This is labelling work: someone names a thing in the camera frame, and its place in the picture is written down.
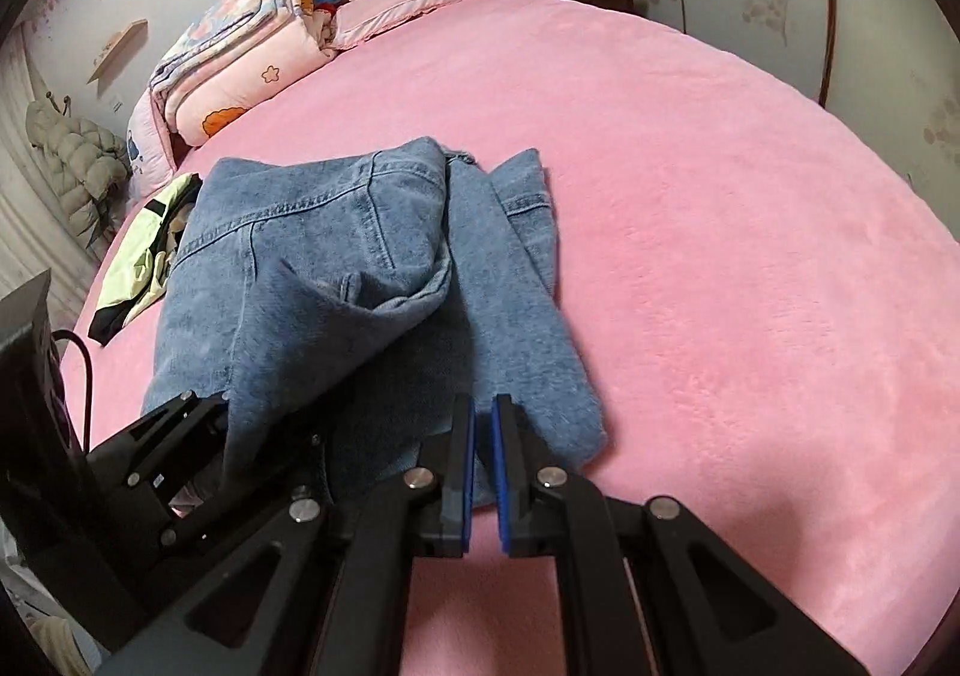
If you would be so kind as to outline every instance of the black cable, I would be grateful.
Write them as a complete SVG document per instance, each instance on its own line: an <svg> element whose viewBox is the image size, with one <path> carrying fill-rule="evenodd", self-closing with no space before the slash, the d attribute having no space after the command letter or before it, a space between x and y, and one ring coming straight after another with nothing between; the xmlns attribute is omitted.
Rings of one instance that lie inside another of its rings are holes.
<svg viewBox="0 0 960 676"><path fill-rule="evenodd" d="M58 329L52 333L54 342L57 340L70 340L76 347L80 348L80 354L83 356L83 366L86 367L86 398L83 401L83 453L90 454L90 418L93 410L93 359L90 359L90 352L83 344L79 336L69 329Z"/></svg>

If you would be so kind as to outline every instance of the wooden shelf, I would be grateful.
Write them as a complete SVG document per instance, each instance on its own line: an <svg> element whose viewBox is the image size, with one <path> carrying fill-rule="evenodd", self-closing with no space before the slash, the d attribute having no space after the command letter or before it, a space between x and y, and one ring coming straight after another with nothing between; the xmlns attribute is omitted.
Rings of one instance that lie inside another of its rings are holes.
<svg viewBox="0 0 960 676"><path fill-rule="evenodd" d="M107 67L112 63L113 59L116 58L117 54L143 29L147 27L147 22L145 20L134 20L130 25L124 28L122 31L118 31L114 34L110 41L107 42L107 46L104 47L103 52L100 53L96 61L94 61L93 74L90 75L90 79L86 81L86 84L90 84L95 80L99 80Z"/></svg>

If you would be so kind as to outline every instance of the metal screw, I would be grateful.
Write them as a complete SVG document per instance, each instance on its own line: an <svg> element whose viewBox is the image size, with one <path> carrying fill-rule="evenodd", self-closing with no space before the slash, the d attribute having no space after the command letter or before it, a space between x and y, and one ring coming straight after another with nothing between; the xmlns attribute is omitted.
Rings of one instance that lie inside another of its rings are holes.
<svg viewBox="0 0 960 676"><path fill-rule="evenodd" d="M553 489L553 487L562 487L566 483L566 470L563 468L540 468L539 472L536 473L536 479L547 487L547 489Z"/></svg>
<svg viewBox="0 0 960 676"><path fill-rule="evenodd" d="M403 473L403 483L410 489L426 489L433 483L433 473L427 468L411 468Z"/></svg>
<svg viewBox="0 0 960 676"><path fill-rule="evenodd" d="M302 524L305 521L314 521L317 516L320 516L320 503L310 497L304 497L290 503L288 510L290 511L290 518L296 523Z"/></svg>
<svg viewBox="0 0 960 676"><path fill-rule="evenodd" d="M666 519L666 521L680 516L680 503L673 497L656 497L650 501L648 508L656 518Z"/></svg>

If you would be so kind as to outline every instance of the denim sleeve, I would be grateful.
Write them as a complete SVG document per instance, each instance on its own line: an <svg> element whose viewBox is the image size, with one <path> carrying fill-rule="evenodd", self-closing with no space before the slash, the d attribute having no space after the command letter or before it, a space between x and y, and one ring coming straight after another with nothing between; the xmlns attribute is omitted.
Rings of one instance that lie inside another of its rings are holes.
<svg viewBox="0 0 960 676"><path fill-rule="evenodd" d="M546 291L557 287L557 225L539 153L517 153L493 169L491 185Z"/></svg>

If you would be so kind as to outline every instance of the bed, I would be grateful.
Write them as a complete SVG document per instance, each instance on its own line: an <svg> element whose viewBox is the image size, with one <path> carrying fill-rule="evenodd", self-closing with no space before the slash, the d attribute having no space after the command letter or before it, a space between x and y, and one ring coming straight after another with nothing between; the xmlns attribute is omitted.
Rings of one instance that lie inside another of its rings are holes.
<svg viewBox="0 0 960 676"><path fill-rule="evenodd" d="M903 673L960 587L960 251L909 186L761 70L559 0L408 22L181 171L421 135L487 169L541 150L560 306L611 433L592 479L682 499L874 676ZM91 348L94 444L138 416L160 309ZM80 418L72 350L64 376ZM406 674L563 673L552 566L500 559L492 513L462 564L416 566L411 604Z"/></svg>

